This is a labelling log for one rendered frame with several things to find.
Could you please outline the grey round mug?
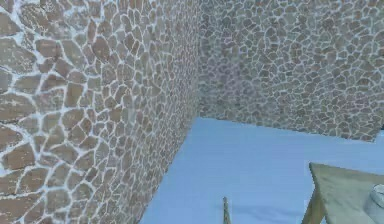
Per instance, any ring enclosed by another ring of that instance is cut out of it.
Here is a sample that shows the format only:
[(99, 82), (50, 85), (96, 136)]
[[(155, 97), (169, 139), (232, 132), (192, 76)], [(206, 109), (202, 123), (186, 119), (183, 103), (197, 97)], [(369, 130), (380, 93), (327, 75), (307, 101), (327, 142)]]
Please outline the grey round mug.
[(371, 189), (364, 211), (376, 224), (384, 224), (384, 184), (377, 184)]

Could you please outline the pale wooden table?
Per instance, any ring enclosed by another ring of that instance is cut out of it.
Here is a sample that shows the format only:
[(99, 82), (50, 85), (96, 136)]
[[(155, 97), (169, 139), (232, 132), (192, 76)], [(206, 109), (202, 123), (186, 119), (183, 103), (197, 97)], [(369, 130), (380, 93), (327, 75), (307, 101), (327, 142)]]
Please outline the pale wooden table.
[(310, 162), (314, 191), (301, 224), (378, 224), (365, 211), (384, 175)]

